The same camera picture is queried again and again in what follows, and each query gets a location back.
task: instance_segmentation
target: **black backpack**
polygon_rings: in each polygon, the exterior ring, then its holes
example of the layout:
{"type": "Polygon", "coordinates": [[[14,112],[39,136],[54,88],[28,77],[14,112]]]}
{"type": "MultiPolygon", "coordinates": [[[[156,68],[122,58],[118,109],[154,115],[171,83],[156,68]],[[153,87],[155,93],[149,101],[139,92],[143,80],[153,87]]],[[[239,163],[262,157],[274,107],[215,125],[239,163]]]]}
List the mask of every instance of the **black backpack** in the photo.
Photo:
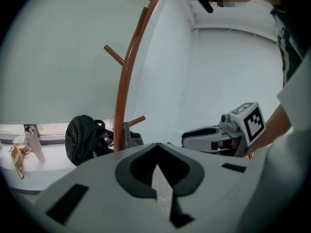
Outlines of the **black backpack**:
{"type": "Polygon", "coordinates": [[[93,120],[89,116],[77,116],[71,120],[66,130],[65,148],[68,159],[79,164],[108,153],[112,153],[108,146],[113,141],[113,132],[106,130],[105,123],[93,120]]]}

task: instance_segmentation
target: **tan bag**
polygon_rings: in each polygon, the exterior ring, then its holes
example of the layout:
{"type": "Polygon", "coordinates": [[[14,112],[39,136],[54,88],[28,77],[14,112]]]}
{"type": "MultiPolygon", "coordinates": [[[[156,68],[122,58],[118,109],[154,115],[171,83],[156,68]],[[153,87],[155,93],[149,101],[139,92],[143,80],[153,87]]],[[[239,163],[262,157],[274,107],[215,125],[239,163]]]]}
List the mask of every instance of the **tan bag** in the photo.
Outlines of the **tan bag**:
{"type": "Polygon", "coordinates": [[[29,154],[29,151],[26,148],[26,145],[24,144],[17,144],[14,145],[9,150],[12,162],[16,168],[16,171],[21,179],[24,179],[25,173],[23,168],[23,160],[26,155],[29,154]]]}

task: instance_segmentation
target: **person's arm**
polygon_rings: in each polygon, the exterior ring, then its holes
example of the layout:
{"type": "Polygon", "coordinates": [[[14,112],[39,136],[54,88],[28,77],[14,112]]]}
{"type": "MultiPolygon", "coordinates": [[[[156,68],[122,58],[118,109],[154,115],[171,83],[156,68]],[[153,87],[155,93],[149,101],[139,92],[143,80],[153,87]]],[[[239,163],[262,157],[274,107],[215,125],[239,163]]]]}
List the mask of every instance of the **person's arm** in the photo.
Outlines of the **person's arm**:
{"type": "Polygon", "coordinates": [[[279,105],[266,122],[265,132],[250,146],[248,153],[251,154],[258,148],[273,143],[279,136],[284,135],[290,127],[291,123],[283,107],[279,105]]]}

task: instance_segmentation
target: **white ceiling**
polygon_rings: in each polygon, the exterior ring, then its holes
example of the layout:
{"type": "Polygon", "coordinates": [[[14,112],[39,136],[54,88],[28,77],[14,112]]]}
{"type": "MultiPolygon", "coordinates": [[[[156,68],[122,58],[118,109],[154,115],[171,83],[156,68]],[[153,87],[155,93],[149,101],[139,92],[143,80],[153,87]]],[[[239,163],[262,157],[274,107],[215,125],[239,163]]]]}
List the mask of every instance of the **white ceiling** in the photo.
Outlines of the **white ceiling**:
{"type": "Polygon", "coordinates": [[[212,3],[214,12],[207,13],[196,0],[178,0],[192,29],[227,28],[258,34],[277,42],[276,22],[272,5],[263,0],[251,0],[239,7],[221,8],[212,3]]]}

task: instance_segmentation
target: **hand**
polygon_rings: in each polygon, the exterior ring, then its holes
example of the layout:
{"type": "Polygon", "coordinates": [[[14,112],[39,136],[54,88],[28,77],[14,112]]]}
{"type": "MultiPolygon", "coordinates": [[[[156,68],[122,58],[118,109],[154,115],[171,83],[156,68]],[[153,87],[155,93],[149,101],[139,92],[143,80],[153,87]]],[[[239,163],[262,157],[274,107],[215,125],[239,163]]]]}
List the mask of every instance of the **hand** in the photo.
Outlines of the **hand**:
{"type": "MultiPolygon", "coordinates": [[[[240,141],[241,141],[241,138],[232,138],[231,139],[231,147],[232,147],[232,149],[237,150],[239,148],[240,141]]],[[[218,147],[221,148],[223,145],[224,145],[223,141],[219,141],[218,142],[218,147]]]]}
{"type": "Polygon", "coordinates": [[[255,146],[254,144],[252,144],[249,149],[248,149],[248,154],[252,154],[253,152],[255,152],[258,149],[257,146],[255,146]]]}

